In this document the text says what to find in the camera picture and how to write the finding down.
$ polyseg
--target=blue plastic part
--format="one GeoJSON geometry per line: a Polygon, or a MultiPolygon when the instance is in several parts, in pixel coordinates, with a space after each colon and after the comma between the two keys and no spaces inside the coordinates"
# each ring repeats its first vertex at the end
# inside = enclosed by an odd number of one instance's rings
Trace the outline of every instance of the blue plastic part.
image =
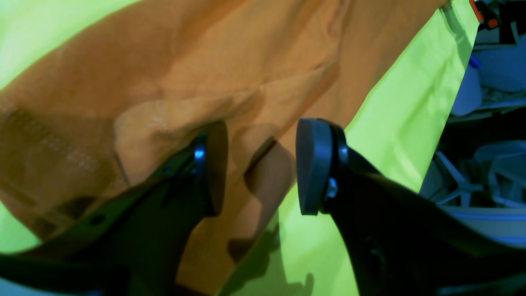
{"type": "Polygon", "coordinates": [[[474,55],[471,55],[471,57],[469,58],[469,65],[475,69],[482,67],[482,63],[474,55]]]}

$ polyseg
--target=yellow-green fabric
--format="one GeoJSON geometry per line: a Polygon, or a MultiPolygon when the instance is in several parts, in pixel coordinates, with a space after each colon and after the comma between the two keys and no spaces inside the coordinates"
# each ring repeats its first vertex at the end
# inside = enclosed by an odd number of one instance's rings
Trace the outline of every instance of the yellow-green fabric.
{"type": "MultiPolygon", "coordinates": [[[[345,129],[350,147],[414,191],[420,190],[453,106],[477,28],[469,1],[437,10],[345,129]]],[[[219,295],[358,295],[353,279],[331,217],[301,216],[294,187],[219,295]]]]}
{"type": "MultiPolygon", "coordinates": [[[[0,89],[33,62],[137,0],[3,0],[0,89]]],[[[441,9],[370,92],[346,128],[349,145],[386,176],[418,190],[460,86],[477,32],[467,0],[441,9]]],[[[38,243],[0,207],[0,252],[38,243]]],[[[356,294],[345,246],[329,216],[300,215],[297,189],[223,295],[356,294]]]]}

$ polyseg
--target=cloth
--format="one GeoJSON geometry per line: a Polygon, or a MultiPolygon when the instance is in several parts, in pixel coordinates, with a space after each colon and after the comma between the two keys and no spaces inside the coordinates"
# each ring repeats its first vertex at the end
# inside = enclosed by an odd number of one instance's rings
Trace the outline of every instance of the cloth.
{"type": "MultiPolygon", "coordinates": [[[[345,129],[349,146],[416,192],[455,101],[478,25],[469,1],[437,10],[345,129]]],[[[353,279],[332,218],[302,216],[295,187],[218,295],[358,296],[353,279]]]]}
{"type": "Polygon", "coordinates": [[[0,92],[2,201],[46,239],[141,182],[200,126],[224,120],[225,208],[195,229],[177,279],[212,294],[294,183],[297,119],[346,126],[443,3],[126,6],[57,44],[0,92]]]}

